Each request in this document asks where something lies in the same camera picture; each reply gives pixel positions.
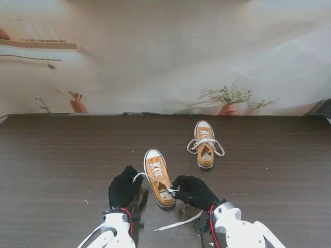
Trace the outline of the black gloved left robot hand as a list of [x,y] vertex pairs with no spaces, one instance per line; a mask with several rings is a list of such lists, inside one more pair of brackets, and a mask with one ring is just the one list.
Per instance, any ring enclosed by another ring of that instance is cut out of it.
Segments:
[[137,174],[137,170],[129,165],[113,179],[108,188],[110,209],[126,208],[131,204],[139,193],[143,181],[142,176],[138,176],[135,181],[133,180]]

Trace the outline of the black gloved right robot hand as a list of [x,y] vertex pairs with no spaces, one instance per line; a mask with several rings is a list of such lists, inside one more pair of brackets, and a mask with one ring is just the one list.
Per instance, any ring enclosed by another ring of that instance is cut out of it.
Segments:
[[197,177],[180,175],[171,184],[173,197],[192,207],[209,211],[213,205],[220,203],[219,198],[210,190],[206,183]]

